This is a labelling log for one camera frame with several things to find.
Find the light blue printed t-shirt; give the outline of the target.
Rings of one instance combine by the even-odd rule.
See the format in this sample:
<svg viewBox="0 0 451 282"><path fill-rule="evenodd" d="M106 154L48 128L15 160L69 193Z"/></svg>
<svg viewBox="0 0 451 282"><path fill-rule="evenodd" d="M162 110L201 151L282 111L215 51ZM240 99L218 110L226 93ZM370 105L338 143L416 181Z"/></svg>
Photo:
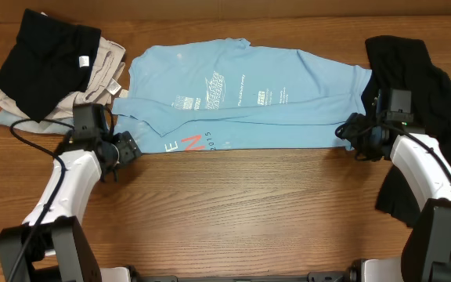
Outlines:
<svg viewBox="0 0 451 282"><path fill-rule="evenodd" d="M145 153L330 148L335 129L363 113L371 70L300 49L217 39L155 45L131 64L116 129Z"/></svg>

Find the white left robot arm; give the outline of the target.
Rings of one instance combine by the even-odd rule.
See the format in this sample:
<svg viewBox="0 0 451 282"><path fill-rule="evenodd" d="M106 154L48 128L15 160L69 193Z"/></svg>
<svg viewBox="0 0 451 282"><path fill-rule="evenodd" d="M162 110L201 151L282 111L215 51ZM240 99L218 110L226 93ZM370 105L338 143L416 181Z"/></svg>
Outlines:
<svg viewBox="0 0 451 282"><path fill-rule="evenodd" d="M135 280L126 266L99 267L81 223L97 182L140 155L129 132L69 131L52 152L52 175L32 212L0 233L5 280Z"/></svg>

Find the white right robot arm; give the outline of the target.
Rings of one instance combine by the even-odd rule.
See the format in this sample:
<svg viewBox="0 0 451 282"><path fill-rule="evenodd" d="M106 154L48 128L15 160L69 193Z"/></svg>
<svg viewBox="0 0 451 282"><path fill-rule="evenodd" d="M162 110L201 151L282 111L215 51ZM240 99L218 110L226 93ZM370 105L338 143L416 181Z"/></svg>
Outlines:
<svg viewBox="0 0 451 282"><path fill-rule="evenodd" d="M350 281L451 282L451 167L438 141L409 133L404 124L351 114L335 134L369 160L390 160L409 184L420 209L402 254L364 259L350 269Z"/></svg>

